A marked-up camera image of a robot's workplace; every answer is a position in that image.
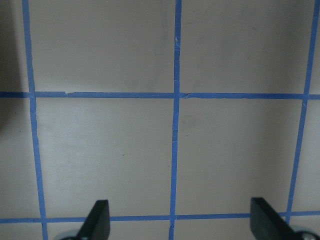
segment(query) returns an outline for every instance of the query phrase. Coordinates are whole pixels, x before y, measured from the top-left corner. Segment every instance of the black object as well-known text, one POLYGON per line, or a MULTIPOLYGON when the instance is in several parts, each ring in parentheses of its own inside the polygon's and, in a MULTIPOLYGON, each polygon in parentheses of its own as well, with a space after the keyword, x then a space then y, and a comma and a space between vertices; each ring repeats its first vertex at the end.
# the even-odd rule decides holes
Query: black object
POLYGON ((95 202, 78 234, 62 240, 107 240, 110 234, 108 200, 95 202))
POLYGON ((257 240, 320 240, 311 232, 294 232, 262 197, 251 198, 250 228, 257 240))

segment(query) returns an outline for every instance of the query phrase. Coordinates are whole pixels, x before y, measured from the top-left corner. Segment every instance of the metal screw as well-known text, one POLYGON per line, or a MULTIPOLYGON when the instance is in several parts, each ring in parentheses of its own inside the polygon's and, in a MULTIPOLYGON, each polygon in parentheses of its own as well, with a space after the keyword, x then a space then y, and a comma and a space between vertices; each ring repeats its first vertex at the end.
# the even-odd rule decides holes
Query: metal screw
POLYGON ((302 238, 303 240, 316 240, 316 237, 313 236, 311 233, 303 233, 302 238))

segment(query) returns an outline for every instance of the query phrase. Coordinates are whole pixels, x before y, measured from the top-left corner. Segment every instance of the grid square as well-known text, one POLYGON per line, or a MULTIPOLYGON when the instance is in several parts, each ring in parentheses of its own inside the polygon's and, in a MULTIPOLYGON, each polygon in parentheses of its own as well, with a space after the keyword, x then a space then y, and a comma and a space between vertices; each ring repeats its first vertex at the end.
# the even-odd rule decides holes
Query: grid square
POLYGON ((184 1, 181 91, 302 93, 313 0, 184 1))
POLYGON ((0 99, 0 218, 40 216, 28 99, 0 99))
POLYGON ((1 240, 40 240, 41 223, 6 223, 0 224, 1 240))
POLYGON ((177 214, 248 213, 251 197, 286 210, 300 100, 182 99, 177 214))
POLYGON ((177 220, 174 227, 175 240, 255 239, 248 218, 177 220))
MULTIPOLYGON (((167 240, 168 221, 112 221, 108 240, 167 240)), ((49 240, 74 236, 82 222, 49 223, 49 240)))
POLYGON ((174 1, 30 1, 37 91, 172 92, 174 1))
POLYGON ((305 118, 293 211, 320 210, 320 102, 310 100, 305 118))
POLYGON ((315 49, 313 56, 312 75, 311 75, 311 94, 320 94, 320 25, 318 20, 317 35, 315 40, 315 49))
POLYGON ((48 217, 84 217, 97 199, 112 216, 167 215, 172 99, 39 98, 48 217))
POLYGON ((0 1, 0 92, 28 92, 20 0, 0 1))
POLYGON ((293 216, 290 226, 295 231, 309 231, 320 235, 320 216, 293 216))

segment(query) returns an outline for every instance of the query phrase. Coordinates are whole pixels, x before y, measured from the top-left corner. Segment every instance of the vertical blue tape line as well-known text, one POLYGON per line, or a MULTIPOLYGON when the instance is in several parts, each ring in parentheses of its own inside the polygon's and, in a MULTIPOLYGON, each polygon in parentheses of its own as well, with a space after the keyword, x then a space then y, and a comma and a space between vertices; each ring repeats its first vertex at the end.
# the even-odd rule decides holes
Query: vertical blue tape line
POLYGON ((36 174, 36 184, 38 190, 39 211, 42 223, 42 237, 43 240, 48 240, 48 230, 46 222, 46 208, 44 187, 42 182, 41 161, 39 140, 37 136, 37 103, 35 96, 35 81, 34 70, 32 65, 32 43, 30 34, 30 16, 29 16, 29 2, 28 0, 22 0, 22 13, 23 13, 23 26, 24 26, 24 42, 25 42, 25 55, 27 65, 27 75, 29 84, 29 98, 30 98, 30 119, 32 130, 32 142, 33 142, 33 154, 36 174))
POLYGON ((304 91, 303 91, 304 99, 302 100, 300 123, 299 123, 299 129, 298 129, 298 136, 297 136, 297 140, 296 140, 293 170, 292 170, 291 183, 290 183, 290 189, 289 189, 289 197, 288 197, 288 203, 287 203, 286 215, 285 215, 285 220, 288 224, 290 223, 290 218, 292 215, 292 206, 293 206, 294 195, 295 195, 301 146, 302 146, 305 121, 306 121, 306 114, 307 114, 307 108, 308 108, 309 91, 310 91, 310 84, 311 84, 311 77, 312 77, 312 67, 313 67, 313 62, 314 62, 315 45, 316 45, 316 38, 317 38, 319 5, 320 5, 320 0, 315 0, 314 1, 312 26, 311 26, 308 63, 307 63, 305 84, 304 84, 304 91))
POLYGON ((172 162, 171 162, 171 194, 170 194, 170 227, 169 240, 174 239, 176 220, 176 192, 178 170, 178 125, 180 104, 180 46, 181 46, 181 9, 182 0, 175 1, 174 21, 174 97, 172 119, 172 162))

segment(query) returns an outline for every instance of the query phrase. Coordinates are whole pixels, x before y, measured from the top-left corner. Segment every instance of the blue grid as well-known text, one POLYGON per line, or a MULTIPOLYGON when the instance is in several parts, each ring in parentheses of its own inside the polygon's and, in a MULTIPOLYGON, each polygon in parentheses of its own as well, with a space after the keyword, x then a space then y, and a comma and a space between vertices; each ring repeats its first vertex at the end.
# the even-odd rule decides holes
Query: blue grid
POLYGON ((312 67, 315 53, 315 43, 318 28, 320 0, 314 2, 313 20, 309 44, 307 71, 303 94, 297 93, 214 93, 214 92, 180 92, 180 50, 181 50, 181 15, 182 0, 175 2, 175 31, 174 31, 174 92, 72 92, 61 91, 35 91, 35 82, 32 65, 32 42, 30 34, 29 2, 22 0, 24 40, 26 49, 26 64, 29 92, 0 92, 0 98, 29 98, 30 119, 34 152, 34 164, 36 172, 36 183, 38 191, 40 218, 2 218, 0 224, 14 223, 41 223, 43 240, 48 240, 47 223, 70 223, 84 222, 85 217, 46 217, 44 188, 42 182, 41 159, 39 151, 39 140, 37 136, 37 98, 134 98, 134 99, 173 99, 172 119, 172 161, 171 161, 171 194, 169 215, 146 215, 146 216, 112 216, 113 222, 120 221, 169 221, 169 240, 174 239, 175 220, 200 220, 200 219, 241 219, 249 218, 249 213, 227 213, 227 214, 192 214, 176 215, 176 190, 178 169, 178 125, 180 99, 292 99, 302 100, 300 122, 297 134, 293 170, 290 182, 289 196, 286 212, 279 212, 289 223, 292 216, 320 216, 319 211, 292 211, 295 186, 299 167, 300 152, 304 134, 304 126, 309 100, 320 100, 320 94, 309 94, 312 67))

